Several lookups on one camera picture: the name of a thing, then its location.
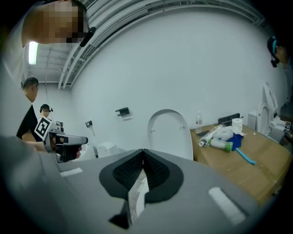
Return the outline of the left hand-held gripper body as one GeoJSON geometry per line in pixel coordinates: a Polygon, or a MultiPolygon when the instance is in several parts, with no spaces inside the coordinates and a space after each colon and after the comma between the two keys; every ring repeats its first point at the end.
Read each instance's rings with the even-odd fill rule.
{"type": "Polygon", "coordinates": [[[69,145],[65,133],[57,129],[57,126],[48,118],[41,117],[34,132],[42,139],[48,152],[56,154],[58,163],[64,163],[76,159],[79,145],[69,145]]]}

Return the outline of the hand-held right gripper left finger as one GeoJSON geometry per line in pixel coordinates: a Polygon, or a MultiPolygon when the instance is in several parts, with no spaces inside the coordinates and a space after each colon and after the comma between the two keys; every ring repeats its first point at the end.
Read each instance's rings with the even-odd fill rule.
{"type": "Polygon", "coordinates": [[[131,222],[128,193],[136,182],[143,150],[100,159],[56,164],[63,234],[143,234],[143,220],[131,222]]]}

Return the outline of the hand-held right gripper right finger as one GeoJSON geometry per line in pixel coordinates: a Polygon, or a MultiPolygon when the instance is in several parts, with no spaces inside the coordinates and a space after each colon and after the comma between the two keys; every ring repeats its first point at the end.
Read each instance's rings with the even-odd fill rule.
{"type": "Polygon", "coordinates": [[[169,200],[147,203],[131,226],[131,234],[261,234],[273,205],[260,205],[247,191],[192,160],[164,152],[158,156],[176,164],[184,181],[169,200]]]}

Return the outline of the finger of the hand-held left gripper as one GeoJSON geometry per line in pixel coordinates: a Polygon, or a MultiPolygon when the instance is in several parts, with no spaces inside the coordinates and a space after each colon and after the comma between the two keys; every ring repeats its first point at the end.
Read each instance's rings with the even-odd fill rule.
{"type": "Polygon", "coordinates": [[[83,136],[67,136],[69,145],[84,145],[88,143],[88,138],[83,136]]]}

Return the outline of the person's left forearm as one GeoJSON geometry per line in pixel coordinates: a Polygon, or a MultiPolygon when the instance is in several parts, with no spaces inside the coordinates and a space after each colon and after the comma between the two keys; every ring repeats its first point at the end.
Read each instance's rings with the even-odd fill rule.
{"type": "Polygon", "coordinates": [[[39,152],[47,152],[43,142],[25,141],[25,140],[23,140],[23,142],[25,142],[28,145],[34,147],[39,152]]]}

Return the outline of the white rounded toilet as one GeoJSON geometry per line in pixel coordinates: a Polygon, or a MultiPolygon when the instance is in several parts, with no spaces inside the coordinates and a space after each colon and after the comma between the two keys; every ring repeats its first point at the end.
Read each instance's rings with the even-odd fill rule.
{"type": "Polygon", "coordinates": [[[91,160],[96,158],[94,147],[92,147],[90,144],[84,144],[81,147],[81,155],[78,158],[78,160],[91,160]]]}

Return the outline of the white square-tank toilet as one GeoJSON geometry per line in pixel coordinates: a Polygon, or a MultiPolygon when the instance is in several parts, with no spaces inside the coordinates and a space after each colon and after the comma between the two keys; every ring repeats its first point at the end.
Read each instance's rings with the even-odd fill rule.
{"type": "Polygon", "coordinates": [[[123,148],[119,148],[116,144],[112,142],[104,142],[96,147],[97,158],[104,158],[123,152],[126,152],[126,150],[123,148]]]}

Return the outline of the white toilet lid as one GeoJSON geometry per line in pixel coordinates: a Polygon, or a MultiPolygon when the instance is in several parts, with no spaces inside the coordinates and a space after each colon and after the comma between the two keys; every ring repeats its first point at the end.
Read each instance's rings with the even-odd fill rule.
{"type": "Polygon", "coordinates": [[[149,149],[193,160],[190,129],[183,116],[172,109],[154,113],[147,126],[149,149]]]}

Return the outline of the white toilet paper roll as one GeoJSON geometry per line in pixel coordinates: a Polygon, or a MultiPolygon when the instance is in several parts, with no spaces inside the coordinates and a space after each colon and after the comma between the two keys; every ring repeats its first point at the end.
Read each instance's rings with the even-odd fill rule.
{"type": "Polygon", "coordinates": [[[235,134],[243,135],[243,120],[242,118],[234,118],[232,120],[232,130],[235,134]]]}

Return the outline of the large brown cardboard box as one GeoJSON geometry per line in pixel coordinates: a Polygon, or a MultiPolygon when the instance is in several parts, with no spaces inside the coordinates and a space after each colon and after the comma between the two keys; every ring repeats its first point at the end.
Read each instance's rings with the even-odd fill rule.
{"type": "Polygon", "coordinates": [[[256,164],[248,163],[237,151],[200,147],[195,130],[190,130],[194,160],[204,163],[246,190],[259,204],[266,203],[284,183],[293,154],[259,132],[243,126],[240,150],[256,164]]]}

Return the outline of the white angled-neck cleaner bottle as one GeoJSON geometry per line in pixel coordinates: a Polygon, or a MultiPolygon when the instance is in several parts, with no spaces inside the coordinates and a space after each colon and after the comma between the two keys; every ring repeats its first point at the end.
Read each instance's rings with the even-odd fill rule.
{"type": "Polygon", "coordinates": [[[220,129],[223,128],[223,125],[218,125],[216,127],[214,127],[213,129],[211,129],[206,135],[204,135],[200,140],[199,140],[199,147],[203,147],[206,145],[210,144],[211,139],[213,138],[213,135],[220,129]]]}

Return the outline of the ceiling light tube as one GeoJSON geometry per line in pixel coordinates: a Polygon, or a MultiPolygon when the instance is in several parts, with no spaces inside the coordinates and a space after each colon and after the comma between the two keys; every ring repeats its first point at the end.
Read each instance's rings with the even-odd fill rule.
{"type": "Polygon", "coordinates": [[[35,65],[37,63],[38,43],[30,42],[28,48],[28,63],[35,65]]]}

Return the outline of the blue cloth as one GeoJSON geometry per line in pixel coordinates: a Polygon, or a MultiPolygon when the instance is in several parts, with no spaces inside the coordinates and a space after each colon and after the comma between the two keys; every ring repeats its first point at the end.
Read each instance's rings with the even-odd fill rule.
{"type": "Polygon", "coordinates": [[[241,142],[243,138],[244,137],[242,135],[233,133],[233,136],[229,140],[227,140],[228,142],[233,143],[232,151],[234,151],[236,148],[241,147],[241,142]]]}

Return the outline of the white plastic bag bundle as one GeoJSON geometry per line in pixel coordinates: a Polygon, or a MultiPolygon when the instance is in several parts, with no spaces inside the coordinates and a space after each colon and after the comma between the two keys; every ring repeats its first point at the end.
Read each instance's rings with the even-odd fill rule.
{"type": "Polygon", "coordinates": [[[222,140],[222,141],[227,141],[231,139],[232,137],[233,137],[233,130],[231,126],[223,127],[217,130],[213,135],[213,138],[222,140]]]}

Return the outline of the clear plastic water bottle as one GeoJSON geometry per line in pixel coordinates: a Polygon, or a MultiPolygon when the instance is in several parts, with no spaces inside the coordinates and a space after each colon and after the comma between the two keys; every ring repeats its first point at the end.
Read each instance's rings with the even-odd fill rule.
{"type": "Polygon", "coordinates": [[[196,115],[196,119],[195,119],[195,133],[202,132],[202,123],[203,123],[202,114],[200,111],[198,111],[196,115]]]}

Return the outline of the white ceiling pipe run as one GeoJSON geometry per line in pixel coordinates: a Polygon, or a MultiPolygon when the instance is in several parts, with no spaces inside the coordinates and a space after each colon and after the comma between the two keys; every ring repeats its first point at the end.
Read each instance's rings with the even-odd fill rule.
{"type": "Polygon", "coordinates": [[[85,47],[75,45],[62,69],[58,88],[72,86],[94,54],[123,30],[156,14],[184,8],[233,12],[259,27],[265,17],[247,0],[85,0],[90,27],[96,31],[85,47]]]}

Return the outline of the black wall paper holder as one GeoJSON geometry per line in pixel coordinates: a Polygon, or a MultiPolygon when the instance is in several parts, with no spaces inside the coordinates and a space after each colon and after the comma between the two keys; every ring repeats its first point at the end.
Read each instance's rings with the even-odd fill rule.
{"type": "Polygon", "coordinates": [[[95,131],[94,131],[94,128],[93,128],[93,122],[92,122],[92,120],[89,120],[89,121],[85,122],[85,125],[86,125],[86,127],[87,127],[88,129],[91,130],[92,135],[95,137],[96,134],[95,134],[95,131]]]}

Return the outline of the black wall shelf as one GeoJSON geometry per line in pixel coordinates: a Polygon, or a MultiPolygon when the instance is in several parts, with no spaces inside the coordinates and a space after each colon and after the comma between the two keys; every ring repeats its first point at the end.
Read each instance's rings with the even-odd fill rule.
{"type": "Polygon", "coordinates": [[[119,117],[124,117],[130,114],[129,108],[128,107],[124,107],[121,109],[118,109],[115,111],[117,113],[117,116],[119,117]]]}

